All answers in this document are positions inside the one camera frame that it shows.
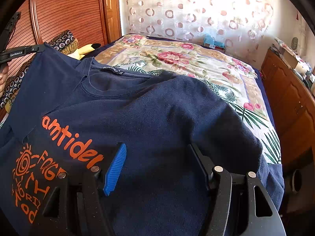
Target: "green leaf print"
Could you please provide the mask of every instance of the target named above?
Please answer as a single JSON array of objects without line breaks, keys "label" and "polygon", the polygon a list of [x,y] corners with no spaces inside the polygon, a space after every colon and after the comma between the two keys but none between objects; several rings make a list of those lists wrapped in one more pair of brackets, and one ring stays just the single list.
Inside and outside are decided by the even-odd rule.
[{"label": "green leaf print", "polygon": [[256,77],[257,75],[256,75],[256,73],[253,73],[253,72],[248,72],[249,73],[249,75],[251,75],[251,76],[253,76],[253,77]]},{"label": "green leaf print", "polygon": [[230,92],[225,93],[224,97],[222,97],[223,100],[229,101],[229,102],[236,102],[236,97],[233,91],[230,90]]},{"label": "green leaf print", "polygon": [[158,56],[152,55],[150,53],[148,53],[148,57],[151,58],[151,59],[158,59]]},{"label": "green leaf print", "polygon": [[129,53],[128,56],[139,56],[139,52],[133,52],[133,53]]},{"label": "green leaf print", "polygon": [[266,157],[268,157],[272,164],[281,164],[281,152],[280,152],[280,141],[273,128],[268,127],[264,122],[263,118],[244,107],[228,102],[235,112],[240,116],[241,120],[246,122],[248,126],[254,129],[253,125],[261,129],[266,127],[268,129],[267,133],[264,133],[265,137],[260,137],[259,140],[267,149],[267,152],[264,152]]},{"label": "green leaf print", "polygon": [[161,67],[162,63],[160,61],[158,61],[157,59],[154,59],[152,62],[152,65],[155,67]]},{"label": "green leaf print", "polygon": [[211,86],[210,86],[210,82],[208,82],[205,79],[199,79],[199,80],[202,81],[204,84],[206,84],[210,89],[212,89]]},{"label": "green leaf print", "polygon": [[153,71],[148,71],[148,74],[151,75],[160,75],[163,71],[168,71],[169,73],[173,74],[174,72],[169,71],[169,70],[164,70],[164,69],[157,69],[157,70],[153,70]]},{"label": "green leaf print", "polygon": [[224,67],[218,67],[219,69],[224,69],[225,71],[228,71],[228,73],[230,74],[231,73],[231,70],[228,69],[228,68],[224,68]]},{"label": "green leaf print", "polygon": [[229,88],[235,90],[237,93],[242,94],[237,88],[234,88],[233,86],[229,86]]},{"label": "green leaf print", "polygon": [[219,93],[219,88],[218,88],[218,85],[214,84],[214,83],[210,83],[210,89],[215,93],[217,94],[218,96],[220,96],[220,93]]},{"label": "green leaf print", "polygon": [[224,92],[228,92],[228,88],[227,87],[225,87],[225,86],[222,86],[222,85],[218,85],[218,88],[219,88],[219,90],[222,90],[222,91],[224,91]]},{"label": "green leaf print", "polygon": [[143,74],[147,74],[147,72],[144,69],[142,69],[141,67],[138,67],[138,66],[128,67],[128,70],[131,70],[131,71],[134,71],[134,72],[140,72],[140,73],[143,73]]},{"label": "green leaf print", "polygon": [[194,52],[194,51],[188,52],[188,55],[196,55],[196,54],[197,54],[197,52]]}]

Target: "pink rose print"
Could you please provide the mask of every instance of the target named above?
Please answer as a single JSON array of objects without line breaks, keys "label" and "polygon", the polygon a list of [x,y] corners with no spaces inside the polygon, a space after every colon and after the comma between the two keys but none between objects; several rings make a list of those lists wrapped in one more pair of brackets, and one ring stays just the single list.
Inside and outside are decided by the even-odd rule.
[{"label": "pink rose print", "polygon": [[184,49],[189,49],[189,50],[193,50],[195,48],[195,46],[192,45],[191,43],[182,43],[181,47]]},{"label": "pink rose print", "polygon": [[181,53],[176,53],[176,52],[162,52],[157,54],[158,59],[161,61],[164,61],[166,64],[178,64],[178,63],[183,63],[183,64],[189,64],[189,60],[186,56],[184,56]]},{"label": "pink rose print", "polygon": [[244,108],[246,108],[250,111],[254,111],[254,106],[251,103],[244,103]]},{"label": "pink rose print", "polygon": [[142,39],[143,37],[141,35],[132,35],[132,36],[129,36],[129,37],[125,37],[122,42],[123,43],[135,43],[137,41],[139,41],[140,39]]},{"label": "pink rose print", "polygon": [[234,62],[236,65],[240,65],[240,66],[243,65],[243,63],[242,63],[241,61],[239,61],[238,59],[236,59],[236,58],[233,58],[233,57],[232,57],[232,60],[233,60],[233,62]]},{"label": "pink rose print", "polygon": [[257,108],[257,109],[261,109],[262,107],[261,107],[261,105],[260,105],[260,104],[255,104],[255,108]]},{"label": "pink rose print", "polygon": [[243,72],[249,73],[249,69],[246,66],[244,66],[243,62],[241,62],[241,61],[239,61],[233,57],[232,57],[232,60],[238,69],[241,69]]},{"label": "pink rose print", "polygon": [[230,82],[234,82],[237,84],[242,83],[242,81],[234,75],[229,74],[229,72],[223,72],[222,75],[226,77]]}]

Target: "yellow plush toy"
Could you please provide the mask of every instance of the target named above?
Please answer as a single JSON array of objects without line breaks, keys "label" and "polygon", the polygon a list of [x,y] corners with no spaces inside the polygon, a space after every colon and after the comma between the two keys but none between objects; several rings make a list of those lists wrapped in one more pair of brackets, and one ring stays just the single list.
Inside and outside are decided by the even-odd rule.
[{"label": "yellow plush toy", "polygon": [[75,59],[80,60],[81,58],[83,58],[85,56],[85,54],[97,49],[100,47],[99,43],[94,43],[94,44],[88,44],[85,45],[79,49],[76,49],[73,53],[69,54],[69,57],[73,57]]}]

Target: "sheer curtain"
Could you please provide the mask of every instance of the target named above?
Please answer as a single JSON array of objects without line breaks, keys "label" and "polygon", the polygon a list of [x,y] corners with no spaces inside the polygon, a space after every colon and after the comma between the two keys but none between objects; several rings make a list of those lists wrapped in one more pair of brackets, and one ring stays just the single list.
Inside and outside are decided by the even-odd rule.
[{"label": "sheer curtain", "polygon": [[205,34],[250,62],[271,24],[272,0],[125,0],[131,33],[202,44]]}]

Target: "floral bedspread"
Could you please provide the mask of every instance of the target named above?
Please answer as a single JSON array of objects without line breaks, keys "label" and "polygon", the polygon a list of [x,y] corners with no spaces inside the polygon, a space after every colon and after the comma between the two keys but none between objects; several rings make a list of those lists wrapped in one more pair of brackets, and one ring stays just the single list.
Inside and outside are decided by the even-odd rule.
[{"label": "floral bedspread", "polygon": [[267,163],[281,163],[279,138],[250,65],[196,44],[151,40],[133,34],[123,36],[95,59],[142,73],[158,75],[168,70],[203,81],[233,107],[261,141]]}]

